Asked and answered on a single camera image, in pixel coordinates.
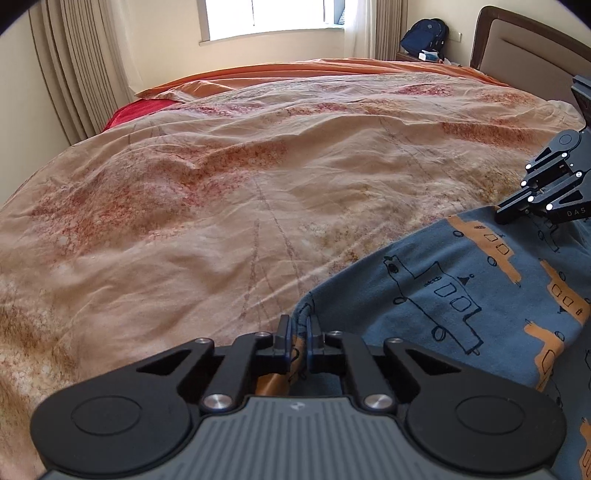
curtain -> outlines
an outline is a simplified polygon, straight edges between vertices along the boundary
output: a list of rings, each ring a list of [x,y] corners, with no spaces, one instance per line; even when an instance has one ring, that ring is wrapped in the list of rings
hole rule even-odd
[[[73,145],[131,101],[105,0],[42,0],[29,11],[39,64]]]
[[[375,58],[378,60],[395,60],[400,40],[402,40],[402,32],[406,28],[406,21],[402,21],[405,17],[403,15],[403,1],[376,1]]]
[[[375,58],[377,0],[345,1],[345,57]]]

beige curtain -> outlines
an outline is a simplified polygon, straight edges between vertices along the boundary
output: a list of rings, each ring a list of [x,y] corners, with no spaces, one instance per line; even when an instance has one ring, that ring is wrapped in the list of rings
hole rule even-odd
[[[29,11],[39,63],[73,145],[132,100],[105,0],[43,0]]]
[[[377,0],[375,58],[395,60],[406,30],[406,0]]]

gray rubber grip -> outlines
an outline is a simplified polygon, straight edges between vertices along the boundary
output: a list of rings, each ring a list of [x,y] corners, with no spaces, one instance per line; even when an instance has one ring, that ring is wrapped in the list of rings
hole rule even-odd
[[[175,458],[132,480],[467,480],[417,452],[396,422],[348,398],[252,397],[205,419]],[[556,480],[539,471],[519,480]],[[72,480],[58,472],[44,480]]]

logo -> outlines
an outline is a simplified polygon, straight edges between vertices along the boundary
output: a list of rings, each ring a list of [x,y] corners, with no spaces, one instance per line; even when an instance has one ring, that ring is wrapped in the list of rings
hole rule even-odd
[[[295,411],[300,411],[302,408],[305,408],[305,407],[306,407],[306,404],[302,403],[301,401],[297,401],[297,402],[292,403],[290,405],[290,408]]]

wall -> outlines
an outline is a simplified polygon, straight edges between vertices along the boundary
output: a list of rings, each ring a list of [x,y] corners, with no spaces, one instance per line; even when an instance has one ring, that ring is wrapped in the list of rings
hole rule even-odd
[[[451,61],[470,65],[478,13],[485,5],[511,10],[542,22],[591,46],[591,30],[558,0],[408,0],[408,28],[422,18],[441,18],[462,33],[462,42],[448,41],[445,54]]]
[[[342,29],[275,32],[201,45],[197,0],[113,0],[135,92],[209,70],[343,57]]]
[[[69,144],[45,86],[29,17],[0,37],[0,205]]]

